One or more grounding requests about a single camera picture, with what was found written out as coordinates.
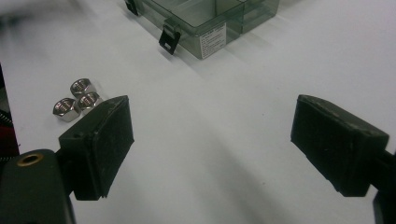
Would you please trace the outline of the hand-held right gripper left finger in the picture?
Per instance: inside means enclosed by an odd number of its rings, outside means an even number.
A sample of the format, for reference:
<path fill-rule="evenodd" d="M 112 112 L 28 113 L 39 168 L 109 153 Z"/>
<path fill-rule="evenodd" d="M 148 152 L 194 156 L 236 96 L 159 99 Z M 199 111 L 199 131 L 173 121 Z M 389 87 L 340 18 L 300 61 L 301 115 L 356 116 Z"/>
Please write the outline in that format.
<path fill-rule="evenodd" d="M 81 201 L 106 197 L 134 142 L 129 98 L 106 100 L 59 137 L 56 152 L 69 191 Z"/>

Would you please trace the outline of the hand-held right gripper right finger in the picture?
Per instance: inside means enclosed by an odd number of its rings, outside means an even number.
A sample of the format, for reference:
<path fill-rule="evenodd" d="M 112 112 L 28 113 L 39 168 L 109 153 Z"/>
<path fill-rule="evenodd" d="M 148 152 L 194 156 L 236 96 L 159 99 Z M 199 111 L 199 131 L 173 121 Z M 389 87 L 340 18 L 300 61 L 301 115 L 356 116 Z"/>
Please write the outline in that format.
<path fill-rule="evenodd" d="M 343 196 L 363 197 L 370 186 L 396 196 L 389 135 L 343 108 L 299 95 L 290 141 Z"/>

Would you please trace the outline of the silver hex nut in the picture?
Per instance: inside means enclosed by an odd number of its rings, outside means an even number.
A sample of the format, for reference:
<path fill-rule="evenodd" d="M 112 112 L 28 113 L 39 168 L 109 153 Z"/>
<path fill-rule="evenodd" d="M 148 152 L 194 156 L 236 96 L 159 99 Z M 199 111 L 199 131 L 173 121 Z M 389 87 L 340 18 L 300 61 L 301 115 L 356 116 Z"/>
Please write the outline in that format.
<path fill-rule="evenodd" d="M 95 92 L 96 88 L 88 78 L 80 78 L 72 83 L 70 91 L 74 97 L 79 98 L 85 93 Z"/>
<path fill-rule="evenodd" d="M 75 99 L 63 98 L 54 105 L 52 114 L 64 122 L 71 122 L 80 116 L 81 110 Z"/>
<path fill-rule="evenodd" d="M 102 102 L 103 99 L 97 92 L 88 92 L 79 98 L 78 107 L 84 114 L 87 114 Z"/>

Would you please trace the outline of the clear grey compartment box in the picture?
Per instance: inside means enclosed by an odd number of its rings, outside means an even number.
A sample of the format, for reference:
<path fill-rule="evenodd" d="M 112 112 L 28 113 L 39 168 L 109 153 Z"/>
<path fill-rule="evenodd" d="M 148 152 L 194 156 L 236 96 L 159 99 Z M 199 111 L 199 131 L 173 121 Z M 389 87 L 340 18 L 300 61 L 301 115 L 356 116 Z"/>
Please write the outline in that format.
<path fill-rule="evenodd" d="M 201 60 L 272 19 L 279 1 L 124 0 L 133 14 L 162 30 L 159 44 L 168 53 L 181 46 Z"/>

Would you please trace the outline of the red and black object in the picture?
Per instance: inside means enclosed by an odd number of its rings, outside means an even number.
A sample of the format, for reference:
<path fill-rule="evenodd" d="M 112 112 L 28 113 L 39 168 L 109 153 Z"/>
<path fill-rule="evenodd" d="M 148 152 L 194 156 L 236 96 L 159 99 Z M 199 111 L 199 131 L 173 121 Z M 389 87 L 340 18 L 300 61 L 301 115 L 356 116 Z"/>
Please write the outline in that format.
<path fill-rule="evenodd" d="M 0 158 L 15 157 L 19 154 L 19 146 L 8 104 L 6 84 L 0 64 Z"/>

